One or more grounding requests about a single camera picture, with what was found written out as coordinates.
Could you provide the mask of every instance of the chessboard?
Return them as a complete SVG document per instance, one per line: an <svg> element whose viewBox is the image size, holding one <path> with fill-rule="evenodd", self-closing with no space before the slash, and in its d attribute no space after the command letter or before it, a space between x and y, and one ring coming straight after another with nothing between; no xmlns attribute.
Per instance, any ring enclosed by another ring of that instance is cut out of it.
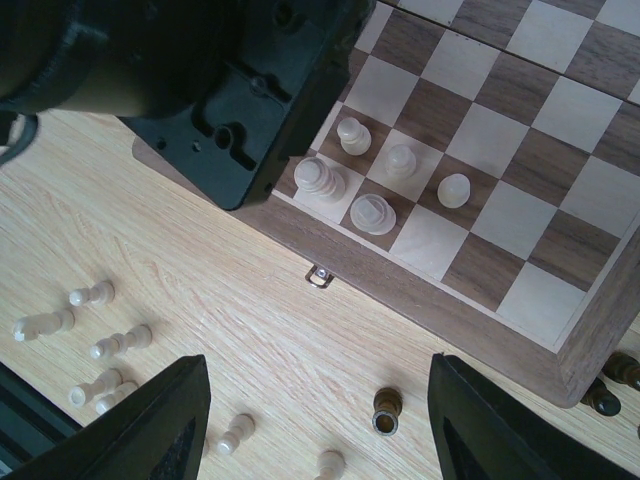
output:
<svg viewBox="0 0 640 480"><path fill-rule="evenodd" d="M525 55L523 42L535 35L521 25L529 15L547 18L556 4L575 4L574 10L582 4L586 11L612 3L610 9L637 13L635 23L624 24L636 42L640 11L622 0L509 2L524 12L505 44L502 17L484 30L460 20L468 4L498 8L494 3L400 3L459 31L379 3L351 56L351 81L306 155L345 179L343 198L326 204L298 190L293 173L305 158L298 157L267 203L232 215L569 407L640 311L640 107L629 101L637 100L638 88L620 90L613 70L587 82L572 70L573 60L550 64ZM427 4L460 8L445 18ZM565 30L574 29L567 22ZM589 22L592 29L607 26ZM514 41L521 28L523 39ZM640 79L637 65L628 66L626 80ZM347 117L371 133L361 156L341 147L336 129ZM385 169L396 145L408 146L417 159L407 180ZM140 140L134 156L202 196ZM448 209L437 190L455 173L469 178L471 196ZM349 215L353 201L370 193L396 213L385 235L363 233Z"/></svg>

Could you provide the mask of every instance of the cable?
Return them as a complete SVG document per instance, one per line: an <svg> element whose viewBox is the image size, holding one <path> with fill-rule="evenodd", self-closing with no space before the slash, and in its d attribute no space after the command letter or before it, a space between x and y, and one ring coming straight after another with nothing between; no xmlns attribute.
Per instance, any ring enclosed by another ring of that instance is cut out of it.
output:
<svg viewBox="0 0 640 480"><path fill-rule="evenodd" d="M13 160L33 143L38 135L40 121L37 115L24 115L24 127L16 142L0 153L0 166Z"/></svg>

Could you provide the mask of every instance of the brown chess piece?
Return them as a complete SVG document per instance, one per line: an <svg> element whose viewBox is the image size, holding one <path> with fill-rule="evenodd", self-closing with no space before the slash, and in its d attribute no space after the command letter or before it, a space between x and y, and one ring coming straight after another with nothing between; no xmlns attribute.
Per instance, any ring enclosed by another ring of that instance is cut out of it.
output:
<svg viewBox="0 0 640 480"><path fill-rule="evenodd" d="M622 352L614 352L602 369L614 382L629 385L640 391L640 363Z"/></svg>
<svg viewBox="0 0 640 480"><path fill-rule="evenodd" d="M611 393L602 380L596 378L584 394L580 403L590 406L600 415L613 417L620 413L622 406L620 400Z"/></svg>

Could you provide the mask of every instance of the dark chess piece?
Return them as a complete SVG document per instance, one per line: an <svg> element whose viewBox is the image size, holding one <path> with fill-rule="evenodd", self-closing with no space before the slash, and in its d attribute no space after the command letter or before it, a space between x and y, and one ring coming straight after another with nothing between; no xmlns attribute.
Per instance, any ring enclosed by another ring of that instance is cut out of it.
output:
<svg viewBox="0 0 640 480"><path fill-rule="evenodd" d="M584 394L580 403L590 406L600 415L605 417L613 417L620 413L622 406L620 400L607 389L602 380L596 378L594 382Z"/></svg>
<svg viewBox="0 0 640 480"><path fill-rule="evenodd" d="M614 382L629 385L640 391L640 363L622 352L614 352L602 369Z"/></svg>

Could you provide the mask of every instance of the white square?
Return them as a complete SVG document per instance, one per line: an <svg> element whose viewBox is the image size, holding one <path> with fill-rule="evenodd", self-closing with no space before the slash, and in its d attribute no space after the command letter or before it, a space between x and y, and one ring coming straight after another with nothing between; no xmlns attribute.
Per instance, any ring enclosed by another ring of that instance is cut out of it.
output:
<svg viewBox="0 0 640 480"><path fill-rule="evenodd" d="M376 2L376 9L373 11L369 23L364 27L360 38L356 42L356 48L358 50L371 53L392 12L393 7L382 2Z"/></svg>
<svg viewBox="0 0 640 480"><path fill-rule="evenodd" d="M500 178L528 131L526 125L474 103L446 153Z"/></svg>
<svg viewBox="0 0 640 480"><path fill-rule="evenodd" d="M564 73L593 20L533 0L507 45L507 51Z"/></svg>
<svg viewBox="0 0 640 480"><path fill-rule="evenodd" d="M389 253L440 281L467 235L464 228L416 205Z"/></svg>
<svg viewBox="0 0 640 480"><path fill-rule="evenodd" d="M620 105L622 100L560 77L532 126L591 153Z"/></svg>
<svg viewBox="0 0 640 480"><path fill-rule="evenodd" d="M640 211L640 177L591 157L560 209L620 238Z"/></svg>
<svg viewBox="0 0 640 480"><path fill-rule="evenodd" d="M556 210L553 205L499 181L471 231L526 260Z"/></svg>
<svg viewBox="0 0 640 480"><path fill-rule="evenodd" d="M475 100L500 52L447 30L422 72L422 78Z"/></svg>
<svg viewBox="0 0 640 480"><path fill-rule="evenodd" d="M464 0L400 0L399 7L421 17L451 25Z"/></svg>
<svg viewBox="0 0 640 480"><path fill-rule="evenodd" d="M525 263L496 313L550 348L584 295L564 280Z"/></svg>
<svg viewBox="0 0 640 480"><path fill-rule="evenodd" d="M336 118L340 113L340 109L342 108L342 105L343 105L342 102L336 102L333 105L333 108L329 112L329 115L327 116L327 118L325 118L324 123L322 124L322 127L320 127L320 130L318 130L318 134L316 135L316 138L313 140L313 143L311 143L312 150L315 150L316 152L320 150L320 147L322 146L322 144L324 143L324 140L327 138L327 135L329 134L329 130L331 130L331 127L333 126L333 122L336 121Z"/></svg>
<svg viewBox="0 0 640 480"><path fill-rule="evenodd" d="M596 20L640 36L640 2L638 0L607 0Z"/></svg>
<svg viewBox="0 0 640 480"><path fill-rule="evenodd" d="M629 95L629 101L640 104L640 80L638 80L638 83L636 83L631 95Z"/></svg>
<svg viewBox="0 0 640 480"><path fill-rule="evenodd" d="M406 180L397 180L387 174L386 162L389 150L396 145L408 146L416 156L416 171ZM413 202L417 202L438 163L440 163L442 155L443 153L435 148L425 145L397 130L391 130L380 149L380 153L378 153L373 165L371 165L367 178Z"/></svg>
<svg viewBox="0 0 640 480"><path fill-rule="evenodd" d="M417 75L369 57L344 104L393 127L416 83Z"/></svg>
<svg viewBox="0 0 640 480"><path fill-rule="evenodd" d="M296 194L293 196L293 199L339 225L344 214L349 210L349 206L356 197L358 190L360 190L362 182L364 182L364 176L340 165L338 162L331 160L325 155L318 154L317 157L322 159L329 168L331 168L331 170L342 175L346 187L344 197L342 197L339 202L327 204L318 200L317 196L309 195L307 192L303 192L298 189Z"/></svg>

